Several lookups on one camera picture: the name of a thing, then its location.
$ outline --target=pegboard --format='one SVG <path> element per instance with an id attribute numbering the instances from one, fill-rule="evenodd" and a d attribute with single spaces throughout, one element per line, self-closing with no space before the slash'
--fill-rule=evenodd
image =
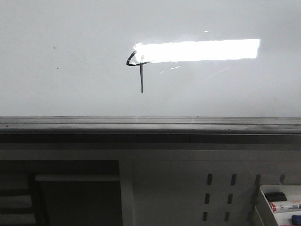
<path id="1" fill-rule="evenodd" d="M 252 225 L 259 184 L 301 183 L 299 162 L 136 161 L 135 225 Z"/>

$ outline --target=white container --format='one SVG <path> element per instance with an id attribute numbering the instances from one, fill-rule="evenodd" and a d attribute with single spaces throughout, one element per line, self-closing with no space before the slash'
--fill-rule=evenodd
<path id="1" fill-rule="evenodd" d="M 299 185 L 261 185 L 258 193 L 258 203 L 255 206 L 253 221 L 256 226 L 284 226 L 293 225 L 292 215 L 301 215 L 300 211 L 274 213 L 265 193 L 283 192 L 287 200 L 299 200 L 301 197 L 301 186 Z"/>

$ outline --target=white surface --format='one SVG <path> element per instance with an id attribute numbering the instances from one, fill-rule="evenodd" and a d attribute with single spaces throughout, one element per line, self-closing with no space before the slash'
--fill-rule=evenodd
<path id="1" fill-rule="evenodd" d="M 300 0 L 1 0 L 0 116 L 301 115 Z M 137 43 L 260 39 L 256 59 L 126 66 Z"/>
<path id="2" fill-rule="evenodd" d="M 300 200 L 301 199 L 301 186 L 278 186 L 278 185 L 261 185 L 260 191 L 262 194 L 269 192 L 283 192 L 286 195 L 287 200 Z M 273 213 L 279 226 L 281 225 L 293 225 L 292 215 L 301 215 L 301 211 L 292 211 L 286 213 Z"/>

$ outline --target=handwritten mark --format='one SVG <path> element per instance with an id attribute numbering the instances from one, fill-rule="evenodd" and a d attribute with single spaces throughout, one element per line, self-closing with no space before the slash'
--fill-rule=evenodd
<path id="1" fill-rule="evenodd" d="M 140 80 L 141 80 L 141 93 L 143 93 L 143 65 L 149 63 L 150 61 L 147 62 L 142 62 L 144 56 L 142 55 L 140 63 L 135 64 L 135 63 L 131 63 L 132 58 L 135 56 L 135 54 L 137 53 L 137 51 L 134 51 L 129 58 L 127 59 L 127 66 L 132 66 L 132 67 L 136 67 L 136 66 L 140 66 Z"/>

